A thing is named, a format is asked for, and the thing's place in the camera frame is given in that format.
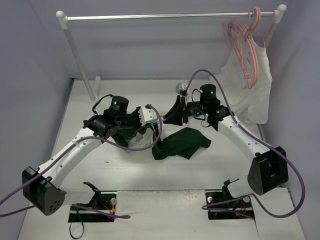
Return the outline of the pink plastic hanger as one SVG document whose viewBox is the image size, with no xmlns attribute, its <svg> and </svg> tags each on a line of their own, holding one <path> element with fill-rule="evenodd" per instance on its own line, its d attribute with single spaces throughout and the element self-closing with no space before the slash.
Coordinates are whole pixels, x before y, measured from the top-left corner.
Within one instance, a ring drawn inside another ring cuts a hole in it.
<svg viewBox="0 0 320 240">
<path fill-rule="evenodd" d="M 258 75 L 259 75 L 259 65 L 258 65 L 256 50 L 253 45 L 252 36 L 256 28 L 259 26 L 259 23 L 261 20 L 261 9 L 257 6 L 253 7 L 253 9 L 248 11 L 248 16 L 249 18 L 248 18 L 247 24 L 241 25 L 240 23 L 238 22 L 237 23 L 240 24 L 244 30 L 243 32 L 244 42 L 242 44 L 244 47 L 244 63 L 249 73 L 248 87 L 246 89 L 251 89 L 257 83 Z M 227 47 L 229 49 L 229 46 L 227 43 L 227 24 L 224 24 L 222 26 L 222 32 L 225 37 Z"/>
</svg>

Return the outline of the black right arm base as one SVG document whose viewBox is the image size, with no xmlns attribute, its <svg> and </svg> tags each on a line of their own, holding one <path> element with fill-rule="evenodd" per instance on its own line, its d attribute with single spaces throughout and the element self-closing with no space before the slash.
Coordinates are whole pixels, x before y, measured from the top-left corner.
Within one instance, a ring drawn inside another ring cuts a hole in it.
<svg viewBox="0 0 320 240">
<path fill-rule="evenodd" d="M 233 198 L 228 190 L 227 180 L 220 190 L 205 192 L 205 210 L 209 220 L 255 220 L 253 205 L 249 197 Z"/>
</svg>

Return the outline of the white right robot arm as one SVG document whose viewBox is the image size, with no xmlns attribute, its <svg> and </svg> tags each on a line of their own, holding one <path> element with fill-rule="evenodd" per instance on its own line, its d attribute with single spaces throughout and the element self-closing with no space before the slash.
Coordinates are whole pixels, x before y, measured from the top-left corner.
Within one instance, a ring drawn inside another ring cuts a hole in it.
<svg viewBox="0 0 320 240">
<path fill-rule="evenodd" d="M 251 138 L 251 132 L 216 97 L 215 85 L 202 85 L 199 100 L 191 102 L 186 101 L 186 87 L 185 83 L 176 85 L 177 98 L 164 115 L 164 123 L 181 126 L 188 123 L 189 117 L 203 115 L 209 125 L 231 140 L 251 164 L 247 177 L 231 181 L 225 186 L 226 190 L 221 193 L 225 205 L 233 206 L 244 195 L 262 196 L 289 180 L 288 164 L 283 159 L 286 155 L 284 149 L 279 146 L 276 147 L 277 152 L 273 152 Z"/>
</svg>

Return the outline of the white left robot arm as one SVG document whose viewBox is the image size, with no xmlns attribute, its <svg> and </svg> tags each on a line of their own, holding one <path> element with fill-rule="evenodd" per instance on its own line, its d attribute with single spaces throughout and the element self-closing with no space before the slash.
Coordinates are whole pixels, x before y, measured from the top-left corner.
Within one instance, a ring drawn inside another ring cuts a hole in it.
<svg viewBox="0 0 320 240">
<path fill-rule="evenodd" d="M 128 105 L 127 98 L 114 95 L 109 108 L 84 120 L 77 135 L 52 159 L 37 168 L 27 167 L 22 172 L 23 196 L 44 215 L 55 213 L 65 200 L 66 192 L 60 188 L 64 179 L 89 153 L 118 130 L 137 133 L 158 120 L 150 106 L 128 113 Z"/>
</svg>

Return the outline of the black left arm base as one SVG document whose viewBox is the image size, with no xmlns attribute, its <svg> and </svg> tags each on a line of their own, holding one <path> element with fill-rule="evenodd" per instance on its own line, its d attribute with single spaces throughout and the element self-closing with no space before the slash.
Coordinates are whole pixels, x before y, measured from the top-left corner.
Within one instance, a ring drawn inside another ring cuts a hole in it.
<svg viewBox="0 0 320 240">
<path fill-rule="evenodd" d="M 116 192 L 101 191 L 95 185 L 88 181 L 83 182 L 83 184 L 91 188 L 94 194 L 88 203 L 77 203 L 76 205 L 81 205 L 86 208 L 98 210 L 109 215 L 115 215 L 117 204 Z M 68 222 L 70 223 L 69 235 L 73 240 L 79 240 L 83 236 L 85 232 L 84 223 L 113 223 L 115 221 L 114 218 L 97 213 L 90 209 L 83 209 L 74 206 L 70 207 L 68 217 Z M 79 223 L 82 227 L 82 232 L 79 236 L 74 236 L 72 233 L 73 223 Z"/>
</svg>

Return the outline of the white and green t-shirt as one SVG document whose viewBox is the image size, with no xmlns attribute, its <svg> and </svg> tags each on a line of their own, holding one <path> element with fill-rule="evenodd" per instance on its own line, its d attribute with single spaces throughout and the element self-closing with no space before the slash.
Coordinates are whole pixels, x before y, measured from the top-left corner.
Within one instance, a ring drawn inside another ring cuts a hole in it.
<svg viewBox="0 0 320 240">
<path fill-rule="evenodd" d="M 155 124 L 137 133 L 120 129 L 112 136 L 116 144 L 126 148 L 145 148 L 151 145 L 159 134 L 160 127 Z M 151 148 L 152 156 L 160 161 L 168 157 L 179 156 L 190 159 L 200 148 L 207 149 L 211 140 L 199 130 L 190 127 L 164 125 L 159 141 Z"/>
</svg>

